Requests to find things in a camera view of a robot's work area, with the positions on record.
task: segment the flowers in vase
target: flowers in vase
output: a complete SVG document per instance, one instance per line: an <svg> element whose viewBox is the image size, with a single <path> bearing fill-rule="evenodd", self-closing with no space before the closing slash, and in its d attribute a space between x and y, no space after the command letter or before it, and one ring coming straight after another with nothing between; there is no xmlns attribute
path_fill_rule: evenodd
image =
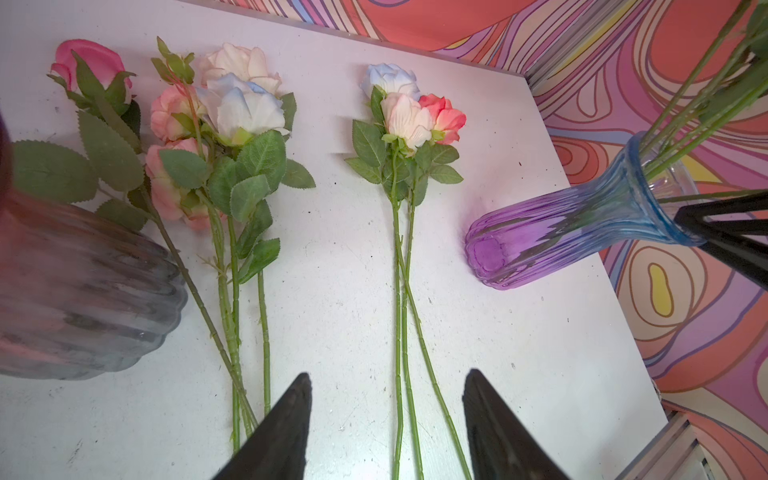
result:
<svg viewBox="0 0 768 480"><path fill-rule="evenodd" d="M458 151L450 145L459 139L458 131L464 127L466 116L453 108L450 100L436 95L421 95L412 71L397 65L370 65L361 84L370 97L373 123L354 120L353 146L357 157L346 163L361 177L372 184L380 184L392 205L392 228L395 244L395 378L398 429L396 436L393 478L399 474L402 448L402 386L399 383L402 367L406 391L411 391L408 364L408 308L419 333L419 344L432 380L435 394L440 401L443 415L451 432L462 471L471 480L464 452L458 441L450 412L442 401L437 378L429 360L427 346L422 335L421 320L416 311L415 299L409 284L411 247L414 237L415 209L426 196L430 178L442 184L457 184L462 176L449 164L458 160ZM399 213L407 205L409 226L406 245L402 244ZM415 446L415 463L422 477L419 432L415 421L413 397L408 394L411 412L411 434Z"/></svg>

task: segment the artificial rose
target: artificial rose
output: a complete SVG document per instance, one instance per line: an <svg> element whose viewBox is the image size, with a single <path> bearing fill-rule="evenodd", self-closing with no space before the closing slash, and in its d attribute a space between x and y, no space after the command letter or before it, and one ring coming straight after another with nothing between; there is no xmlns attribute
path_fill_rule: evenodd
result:
<svg viewBox="0 0 768 480"><path fill-rule="evenodd" d="M152 145L147 151L147 176L152 184L152 204L165 220L184 219L192 230L210 228L208 209L200 202L194 192L178 187L166 172L160 159L161 150L186 150L197 153L197 141L194 138L172 142L164 147ZM203 146L205 154L208 147Z"/></svg>
<svg viewBox="0 0 768 480"><path fill-rule="evenodd" d="M205 107L192 94L192 103L199 116L205 113ZM192 110L187 97L176 86L171 85L154 99L151 107L150 127L152 132L162 141L175 141L192 132L187 131L171 114L185 114L192 118Z"/></svg>
<svg viewBox="0 0 768 480"><path fill-rule="evenodd" d="M432 138L435 121L429 110L407 94L389 94L382 100L382 111L387 133L406 141L412 154Z"/></svg>
<svg viewBox="0 0 768 480"><path fill-rule="evenodd" d="M385 94L406 94L413 100L419 99L419 86L416 85L416 75L405 71L395 64L380 63L368 65L366 77L362 81L362 90L370 98L373 87L378 86Z"/></svg>
<svg viewBox="0 0 768 480"><path fill-rule="evenodd" d="M230 143L240 129L258 135L268 130L288 134L283 115L283 102L259 85L241 81L235 74L226 74L208 82L208 88L198 88L197 97L208 111L210 124L219 136Z"/></svg>
<svg viewBox="0 0 768 480"><path fill-rule="evenodd" d="M115 75L125 71L123 61L120 55L95 41L89 40L67 40L56 48L56 63L51 65L51 70L58 73L67 83L67 90L80 92L78 88L78 78L76 70L77 61L72 56L72 51L88 64L96 78L101 82L104 88L108 87L114 80ZM131 96L128 89L131 88L131 80L125 79L126 103L130 103Z"/></svg>
<svg viewBox="0 0 768 480"><path fill-rule="evenodd" d="M439 98L429 94L419 99L419 104L429 110L435 122L434 130L442 132L445 136L437 143L448 145L458 141L458 130L467 123L467 116L456 110L448 98Z"/></svg>
<svg viewBox="0 0 768 480"><path fill-rule="evenodd" d="M281 82L278 74L270 75L266 69L266 57L261 48L248 50L231 43L225 43L221 50L206 55L200 63L200 73L203 86L231 73L242 81L259 85L272 95L277 93Z"/></svg>

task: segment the green leaf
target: green leaf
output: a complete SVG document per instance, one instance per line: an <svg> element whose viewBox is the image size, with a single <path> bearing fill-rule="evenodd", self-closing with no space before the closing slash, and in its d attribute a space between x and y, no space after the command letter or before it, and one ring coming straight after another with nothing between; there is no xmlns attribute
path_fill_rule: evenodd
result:
<svg viewBox="0 0 768 480"><path fill-rule="evenodd" d="M386 97L384 90L380 86L374 85L371 92L371 113L373 113L373 123L381 130L384 128L384 112L382 111L382 101Z"/></svg>
<svg viewBox="0 0 768 480"><path fill-rule="evenodd" d="M352 144L360 160L369 166L378 168L386 163L386 144L382 140L382 132L376 126L354 120Z"/></svg>
<svg viewBox="0 0 768 480"><path fill-rule="evenodd" d="M186 150L160 150L163 167L182 188L200 188L208 178L208 164L200 155Z"/></svg>
<svg viewBox="0 0 768 480"><path fill-rule="evenodd" d="M152 58L152 65L154 65L154 69L157 70L157 74L160 75L160 78L168 84L174 83L174 78L170 74L170 70L168 70L168 67L165 65L165 62L163 62L159 58Z"/></svg>
<svg viewBox="0 0 768 480"><path fill-rule="evenodd" d="M75 77L78 79L78 88L86 98L93 100L96 95L104 93L104 86L101 85L85 60L76 51L72 50L71 52L78 65L74 70Z"/></svg>
<svg viewBox="0 0 768 480"><path fill-rule="evenodd" d="M147 223L147 217L140 210L114 198L102 203L96 214L134 232L141 231Z"/></svg>
<svg viewBox="0 0 768 480"><path fill-rule="evenodd" d="M141 185L144 169L131 146L101 119L78 112L80 139L99 177L118 192Z"/></svg>
<svg viewBox="0 0 768 480"><path fill-rule="evenodd" d="M13 186L37 198L73 204L96 195L98 177L78 152L26 140L13 144Z"/></svg>
<svg viewBox="0 0 768 480"><path fill-rule="evenodd" d="M283 101L283 115L286 118L286 130L293 131L293 119L296 117L296 97L293 93L280 97Z"/></svg>
<svg viewBox="0 0 768 480"><path fill-rule="evenodd" d="M264 267L275 261L280 254L280 239L273 238L256 244L248 258L240 266L240 284L247 282Z"/></svg>
<svg viewBox="0 0 768 480"><path fill-rule="evenodd" d="M347 158L344 160L352 169L357 172L357 174L360 177L365 178L372 184L380 184L382 183L382 175L381 172L379 172L379 168L377 167L371 167L366 162L360 160L359 158Z"/></svg>
<svg viewBox="0 0 768 480"><path fill-rule="evenodd" d="M270 206L266 204L266 200L262 200L256 205L253 215L250 216L250 221L240 234L240 238L237 239L237 258L247 258L261 234L271 226L272 214Z"/></svg>
<svg viewBox="0 0 768 480"><path fill-rule="evenodd" d="M140 154L141 142L139 141L138 137L131 130L131 127L128 127L123 119L120 118L120 115L114 111L112 106L104 98L103 95L98 95L96 97L96 106L98 107L99 113L101 113L101 117L104 119L104 121L107 122L107 125L109 125L112 130L116 131L121 137L123 137L123 140L128 142L131 148L134 149L134 153Z"/></svg>
<svg viewBox="0 0 768 480"><path fill-rule="evenodd" d="M424 175L421 180L416 182L416 186L413 187L413 206L418 207L424 201L424 197L427 194L427 181L429 177Z"/></svg>
<svg viewBox="0 0 768 480"><path fill-rule="evenodd" d="M256 205L270 193L265 175L247 178L232 187L230 208L235 220L246 222L256 211Z"/></svg>
<svg viewBox="0 0 768 480"><path fill-rule="evenodd" d="M128 109L120 116L120 118L122 118L125 124L131 128L131 131L136 134L136 137L141 138L141 109L135 100L131 100Z"/></svg>
<svg viewBox="0 0 768 480"><path fill-rule="evenodd" d="M163 55L163 58L165 59L168 59L168 57L171 55L168 45L166 45L163 39L160 37L157 37L157 51L159 51L160 55Z"/></svg>
<svg viewBox="0 0 768 480"><path fill-rule="evenodd" d="M128 109L128 104L125 103L125 79L135 76L136 74L130 73L129 71L120 71L114 76L112 82L107 87L105 98L118 115L124 114Z"/></svg>
<svg viewBox="0 0 768 480"><path fill-rule="evenodd" d="M448 165L432 165L432 168L429 169L429 176L441 184L458 184L464 180L453 167Z"/></svg>
<svg viewBox="0 0 768 480"><path fill-rule="evenodd" d="M190 118L187 114L170 114L171 117L175 118L177 122L181 124L181 126L184 128L184 130L192 133L194 132L194 121Z"/></svg>
<svg viewBox="0 0 768 480"><path fill-rule="evenodd" d="M45 76L61 85L65 90L67 89L67 81L65 79L59 77L58 75L46 74Z"/></svg>
<svg viewBox="0 0 768 480"><path fill-rule="evenodd" d="M282 183L293 188L316 187L312 174L302 164L290 158L286 159L286 174Z"/></svg>
<svg viewBox="0 0 768 480"><path fill-rule="evenodd" d="M220 158L208 180L208 192L214 205L227 215L232 214L232 210L230 210L232 187L237 185L239 181L235 161L229 157Z"/></svg>
<svg viewBox="0 0 768 480"><path fill-rule="evenodd" d="M274 192L286 173L286 142L283 135L270 130L255 137L240 151L237 163L249 177L265 175L270 192Z"/></svg>

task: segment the white tabletop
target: white tabletop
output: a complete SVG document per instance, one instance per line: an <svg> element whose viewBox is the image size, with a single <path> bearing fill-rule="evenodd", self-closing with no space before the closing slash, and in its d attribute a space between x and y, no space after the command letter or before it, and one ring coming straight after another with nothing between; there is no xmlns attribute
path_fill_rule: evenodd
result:
<svg viewBox="0 0 768 480"><path fill-rule="evenodd" d="M45 77L59 42L99 41L138 74L146 123L164 84L149 62L155 35L204 53L224 41L260 46L296 92L289 155L317 188L270 201L280 258L266 270L273 402L300 372L313 382L306 478L388 478L394 444L391 213L357 177L353 118L365 65L394 62L422 91L468 116L455 163L465 181L432 183L416 218L412 285L446 402L467 449L461 394L480 368L551 457L574 479L613 478L665 424L664 414L597 255L519 288L482 285L462 239L478 216L568 186L523 78L171 0L32 0L0 12L0 108L12 138L77 145L74 107ZM158 238L157 232L150 235ZM174 238L212 311L215 276L197 254L207 239ZM243 363L261 412L255 282L243 292ZM410 332L427 478L461 478ZM230 454L230 384L190 302L181 325L136 366L83 382L0 377L0 478L205 480ZM402 475L413 478L406 430Z"/></svg>

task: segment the colorful swirl pattern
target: colorful swirl pattern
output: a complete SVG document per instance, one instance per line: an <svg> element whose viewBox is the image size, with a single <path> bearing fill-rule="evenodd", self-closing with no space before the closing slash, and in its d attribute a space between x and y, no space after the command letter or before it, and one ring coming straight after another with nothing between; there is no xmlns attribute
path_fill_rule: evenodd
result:
<svg viewBox="0 0 768 480"><path fill-rule="evenodd" d="M221 1L523 74L592 4ZM629 0L537 86L572 184L601 174L632 134L650 126L737 3ZM727 39L692 91L738 37ZM702 192L767 188L768 97L684 163ZM768 294L696 249L625 242L601 256L648 373L670 407L690 413L719 478L768 478Z"/></svg>

